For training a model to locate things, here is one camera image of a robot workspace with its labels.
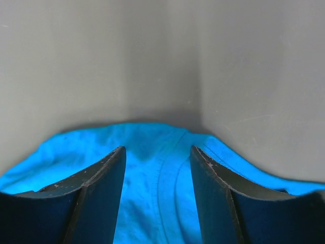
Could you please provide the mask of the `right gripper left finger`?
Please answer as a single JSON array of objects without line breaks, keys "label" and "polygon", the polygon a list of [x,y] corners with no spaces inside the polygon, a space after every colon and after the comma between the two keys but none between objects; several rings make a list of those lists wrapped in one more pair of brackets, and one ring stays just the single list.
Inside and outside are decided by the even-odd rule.
[{"label": "right gripper left finger", "polygon": [[1,243],[112,243],[125,168],[120,146],[37,192],[1,193]]}]

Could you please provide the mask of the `blue t-shirt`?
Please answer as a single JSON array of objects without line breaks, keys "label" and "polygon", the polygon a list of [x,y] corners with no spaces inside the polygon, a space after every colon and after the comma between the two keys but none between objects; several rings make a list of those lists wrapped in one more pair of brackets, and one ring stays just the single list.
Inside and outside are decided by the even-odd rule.
[{"label": "blue t-shirt", "polygon": [[126,171],[115,243],[201,243],[190,173],[195,145],[239,175],[273,190],[302,195],[323,183],[267,174],[219,139],[165,124],[116,124],[57,134],[1,177],[1,191],[37,191],[96,163],[119,146]]}]

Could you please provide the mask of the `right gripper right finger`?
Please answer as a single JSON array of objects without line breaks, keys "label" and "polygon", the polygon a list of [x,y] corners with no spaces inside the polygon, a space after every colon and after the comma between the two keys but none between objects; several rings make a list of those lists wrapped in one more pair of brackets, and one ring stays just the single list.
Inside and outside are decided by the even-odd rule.
[{"label": "right gripper right finger", "polygon": [[196,146],[190,167],[203,243],[324,243],[324,191],[268,189]]}]

